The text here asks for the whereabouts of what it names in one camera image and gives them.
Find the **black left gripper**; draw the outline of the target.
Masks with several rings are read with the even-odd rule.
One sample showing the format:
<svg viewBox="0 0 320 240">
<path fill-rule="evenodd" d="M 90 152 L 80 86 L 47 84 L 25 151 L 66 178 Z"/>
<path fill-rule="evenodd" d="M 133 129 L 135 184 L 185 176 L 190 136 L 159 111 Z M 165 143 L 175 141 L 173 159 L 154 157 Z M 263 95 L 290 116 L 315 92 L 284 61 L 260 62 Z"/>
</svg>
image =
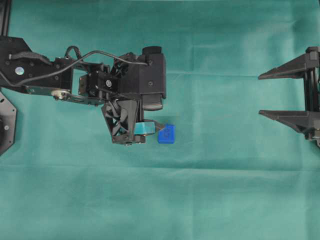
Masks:
<svg viewBox="0 0 320 240">
<path fill-rule="evenodd" d="M 155 120 L 144 121 L 142 97 L 134 92 L 133 86 L 129 87 L 129 92 L 120 91 L 121 80 L 133 76 L 128 71 L 131 65 L 137 66 L 138 62 L 146 63 L 145 55 L 136 56 L 130 52 L 115 59 L 113 67 L 101 67 L 106 73 L 100 93 L 101 97 L 105 97 L 101 110 L 114 144 L 144 144 L 145 136 L 154 135 L 165 128 L 164 124 Z"/>
</svg>

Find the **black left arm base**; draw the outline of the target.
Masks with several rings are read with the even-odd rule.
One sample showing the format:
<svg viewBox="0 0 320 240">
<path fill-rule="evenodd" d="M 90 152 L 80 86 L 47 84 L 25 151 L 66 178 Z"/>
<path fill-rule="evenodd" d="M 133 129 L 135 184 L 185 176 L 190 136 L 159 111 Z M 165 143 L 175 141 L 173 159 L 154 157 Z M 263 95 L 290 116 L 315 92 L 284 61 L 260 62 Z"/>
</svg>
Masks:
<svg viewBox="0 0 320 240">
<path fill-rule="evenodd" d="M 15 142 L 17 109 L 0 93 L 0 155 L 3 155 Z"/>
</svg>

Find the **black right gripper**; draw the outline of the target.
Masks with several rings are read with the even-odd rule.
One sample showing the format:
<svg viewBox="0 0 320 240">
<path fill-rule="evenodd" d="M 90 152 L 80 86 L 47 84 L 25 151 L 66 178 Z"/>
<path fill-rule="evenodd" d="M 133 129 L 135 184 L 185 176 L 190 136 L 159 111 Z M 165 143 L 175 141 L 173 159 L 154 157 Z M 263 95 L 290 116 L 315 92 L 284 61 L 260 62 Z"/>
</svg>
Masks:
<svg viewBox="0 0 320 240">
<path fill-rule="evenodd" d="M 320 48 L 308 47 L 287 63 L 258 76 L 259 80 L 303 77 L 305 111 L 259 110 L 258 114 L 303 133 L 320 146 Z"/>
</svg>

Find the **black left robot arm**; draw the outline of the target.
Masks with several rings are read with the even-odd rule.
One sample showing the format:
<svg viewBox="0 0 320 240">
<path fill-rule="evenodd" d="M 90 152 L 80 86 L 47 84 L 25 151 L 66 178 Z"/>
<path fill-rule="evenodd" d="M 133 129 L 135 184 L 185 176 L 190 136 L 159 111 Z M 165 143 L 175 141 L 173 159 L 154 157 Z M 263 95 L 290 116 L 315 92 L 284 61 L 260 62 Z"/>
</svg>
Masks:
<svg viewBox="0 0 320 240">
<path fill-rule="evenodd" d="M 113 64 L 87 62 L 70 46 L 62 58 L 49 60 L 33 52 L 22 38 L 0 38 L 0 85 L 55 100 L 99 106 L 111 135 L 120 145 L 143 144 L 146 136 L 165 125 L 146 119 L 159 111 L 166 98 L 166 60 L 159 46 L 145 47 L 141 55 L 113 56 Z"/>
</svg>

